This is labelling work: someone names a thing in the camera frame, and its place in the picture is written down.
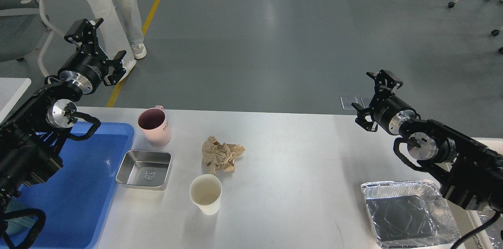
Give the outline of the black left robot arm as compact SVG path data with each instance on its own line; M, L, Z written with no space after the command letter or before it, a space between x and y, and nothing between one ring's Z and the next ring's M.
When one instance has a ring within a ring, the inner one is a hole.
M126 74L125 50L110 58L99 46L97 29L104 19L74 22L64 39L77 48L56 75L1 125L0 199L1 239L9 249L28 249L45 226L41 209L7 211L13 198L27 187L47 182L63 167L61 149L67 139L83 141L101 125L75 105L100 84L115 86Z

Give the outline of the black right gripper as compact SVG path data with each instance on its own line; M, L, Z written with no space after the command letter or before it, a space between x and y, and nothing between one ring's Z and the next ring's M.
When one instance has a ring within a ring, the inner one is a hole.
M404 82L389 70L379 70L377 73L368 71L366 75L374 81L374 96L368 108L351 103L357 111L356 124L368 132L376 132L381 126L388 134L398 135L404 122L417 118L415 109L393 96Z

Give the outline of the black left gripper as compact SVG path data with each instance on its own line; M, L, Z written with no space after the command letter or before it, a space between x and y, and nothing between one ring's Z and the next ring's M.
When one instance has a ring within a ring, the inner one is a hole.
M75 84L84 95L94 93L102 80L105 86L115 86L126 74L125 50L117 52L113 59L102 53L96 30L103 22L103 18L76 20L64 35L64 40L78 51L58 71L58 77Z

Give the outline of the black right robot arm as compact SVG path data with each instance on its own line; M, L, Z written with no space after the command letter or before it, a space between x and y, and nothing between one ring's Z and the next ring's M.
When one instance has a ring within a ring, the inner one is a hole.
M374 81L374 95L366 108L351 104L357 111L356 124L369 132L381 127L395 136L393 152L397 158L412 170L435 178L443 198L464 210L490 207L495 212L452 248L496 223L503 207L502 155L441 122L422 119L395 94L404 83L391 71L366 74Z

